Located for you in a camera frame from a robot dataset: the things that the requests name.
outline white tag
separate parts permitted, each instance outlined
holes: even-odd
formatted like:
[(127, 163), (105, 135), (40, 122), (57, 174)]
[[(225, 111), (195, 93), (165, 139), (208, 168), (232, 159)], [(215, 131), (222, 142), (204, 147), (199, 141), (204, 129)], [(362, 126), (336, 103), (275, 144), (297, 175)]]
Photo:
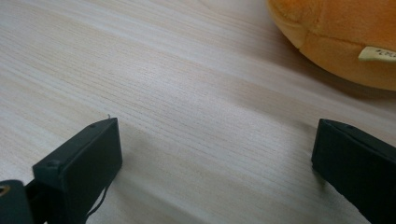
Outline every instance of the white tag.
[(396, 52), (388, 49), (380, 49), (375, 47), (366, 47), (359, 55), (361, 61), (378, 60), (388, 63), (396, 63)]

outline light wood surface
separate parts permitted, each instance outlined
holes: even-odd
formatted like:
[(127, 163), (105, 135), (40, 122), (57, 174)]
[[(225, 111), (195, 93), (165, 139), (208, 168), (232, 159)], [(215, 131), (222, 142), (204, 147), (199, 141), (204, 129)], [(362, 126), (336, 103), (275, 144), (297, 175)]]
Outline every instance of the light wood surface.
[(396, 146), (396, 93), (302, 56), (263, 0), (0, 1), (0, 178), (117, 117), (89, 223), (368, 223), (311, 169), (318, 119)]

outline orange plush toy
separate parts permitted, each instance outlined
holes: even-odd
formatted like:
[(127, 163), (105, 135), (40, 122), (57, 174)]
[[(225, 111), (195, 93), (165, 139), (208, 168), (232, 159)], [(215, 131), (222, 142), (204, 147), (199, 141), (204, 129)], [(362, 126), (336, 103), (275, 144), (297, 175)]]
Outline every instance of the orange plush toy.
[(312, 62), (396, 91), (396, 0), (268, 0), (276, 25)]

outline orange fabric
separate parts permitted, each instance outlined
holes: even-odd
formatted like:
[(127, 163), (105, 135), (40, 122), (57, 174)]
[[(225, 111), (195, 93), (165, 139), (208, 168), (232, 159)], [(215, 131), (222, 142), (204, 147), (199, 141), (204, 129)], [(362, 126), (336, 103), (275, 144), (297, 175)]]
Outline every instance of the orange fabric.
[(396, 63), (358, 60), (367, 46), (396, 51), (396, 1), (268, 0), (268, 7), (279, 29), (317, 65), (396, 91)]

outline wood grain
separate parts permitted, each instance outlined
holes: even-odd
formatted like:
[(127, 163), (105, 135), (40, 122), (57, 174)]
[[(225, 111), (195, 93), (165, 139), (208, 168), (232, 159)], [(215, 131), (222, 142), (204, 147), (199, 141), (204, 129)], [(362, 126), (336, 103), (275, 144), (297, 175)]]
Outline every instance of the wood grain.
[(0, 1), (1, 179), (119, 118), (89, 223), (368, 223), (311, 169), (318, 119), (396, 146), (395, 103), (309, 62), (262, 0)]

